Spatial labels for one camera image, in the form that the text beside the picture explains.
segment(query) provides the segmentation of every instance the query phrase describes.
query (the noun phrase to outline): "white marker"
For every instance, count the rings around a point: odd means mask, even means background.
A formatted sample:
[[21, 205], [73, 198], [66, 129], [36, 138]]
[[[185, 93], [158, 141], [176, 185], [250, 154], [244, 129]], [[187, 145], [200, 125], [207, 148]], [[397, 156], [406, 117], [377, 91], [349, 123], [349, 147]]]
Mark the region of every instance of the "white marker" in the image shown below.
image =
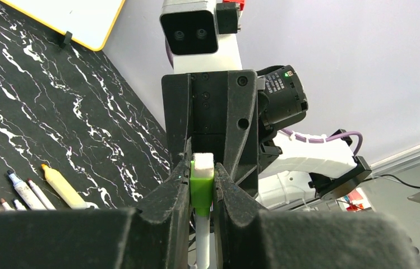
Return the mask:
[[40, 199], [33, 193], [28, 185], [21, 180], [14, 172], [7, 171], [8, 177], [13, 182], [13, 187], [17, 193], [23, 198], [23, 201], [32, 210], [46, 210], [46, 207], [42, 204]]
[[26, 207], [18, 199], [13, 199], [13, 203], [18, 211], [26, 211]]
[[5, 211], [14, 211], [15, 210], [3, 198], [0, 199], [0, 203], [2, 204], [3, 209], [5, 209]]
[[49, 210], [56, 210], [56, 208], [53, 206], [53, 204], [49, 201], [49, 199], [46, 197], [46, 195], [43, 193], [43, 191], [36, 185], [31, 179], [28, 179], [28, 184], [30, 184], [31, 190], [38, 196], [40, 201], [43, 203], [43, 205], [49, 209]]

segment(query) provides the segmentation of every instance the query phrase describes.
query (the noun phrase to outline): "white wall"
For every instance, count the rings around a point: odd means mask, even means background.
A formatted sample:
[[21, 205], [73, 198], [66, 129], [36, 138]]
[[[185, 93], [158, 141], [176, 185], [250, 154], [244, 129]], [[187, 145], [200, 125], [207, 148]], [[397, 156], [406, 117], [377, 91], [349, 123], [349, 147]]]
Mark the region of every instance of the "white wall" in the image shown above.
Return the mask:
[[[420, 185], [420, 166], [397, 174], [397, 176], [414, 185]], [[419, 190], [391, 182], [386, 179], [375, 179], [363, 185], [374, 209], [394, 216], [406, 228], [413, 244], [420, 250], [420, 203], [407, 199]]]
[[[126, 1], [104, 51], [164, 125], [162, 2]], [[369, 163], [420, 143], [419, 0], [253, 0], [241, 23], [243, 68], [298, 71], [309, 112], [294, 129], [361, 131]]]

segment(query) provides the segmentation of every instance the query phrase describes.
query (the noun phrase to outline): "marble tabletop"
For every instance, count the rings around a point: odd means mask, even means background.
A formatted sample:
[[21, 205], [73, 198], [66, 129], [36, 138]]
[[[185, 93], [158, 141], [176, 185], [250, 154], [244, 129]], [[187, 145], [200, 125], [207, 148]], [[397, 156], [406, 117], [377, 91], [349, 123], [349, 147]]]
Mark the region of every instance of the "marble tabletop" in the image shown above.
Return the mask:
[[0, 198], [18, 198], [5, 176], [14, 170], [66, 208], [43, 180], [44, 163], [91, 206], [131, 206], [167, 177], [166, 148], [163, 129], [103, 52], [60, 49], [38, 22], [0, 4]]

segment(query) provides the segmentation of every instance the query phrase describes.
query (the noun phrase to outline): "table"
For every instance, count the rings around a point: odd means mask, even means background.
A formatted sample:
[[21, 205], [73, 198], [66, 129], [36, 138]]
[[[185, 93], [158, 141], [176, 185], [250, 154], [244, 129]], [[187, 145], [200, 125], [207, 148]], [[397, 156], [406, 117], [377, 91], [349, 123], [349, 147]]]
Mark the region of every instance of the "table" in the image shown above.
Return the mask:
[[0, 4], [0, 198], [18, 198], [5, 176], [14, 170], [67, 208], [43, 180], [45, 163], [90, 205], [131, 206], [167, 177], [166, 148], [104, 53], [60, 49], [39, 23]]

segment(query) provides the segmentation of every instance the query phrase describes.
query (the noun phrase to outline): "red object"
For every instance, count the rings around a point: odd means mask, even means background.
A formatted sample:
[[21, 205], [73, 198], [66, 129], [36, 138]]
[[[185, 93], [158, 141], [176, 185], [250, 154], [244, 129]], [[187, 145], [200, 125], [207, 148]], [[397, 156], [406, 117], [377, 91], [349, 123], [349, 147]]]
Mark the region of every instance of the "red object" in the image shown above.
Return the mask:
[[239, 7], [241, 8], [241, 11], [244, 9], [244, 0], [223, 0], [223, 3], [239, 3]]

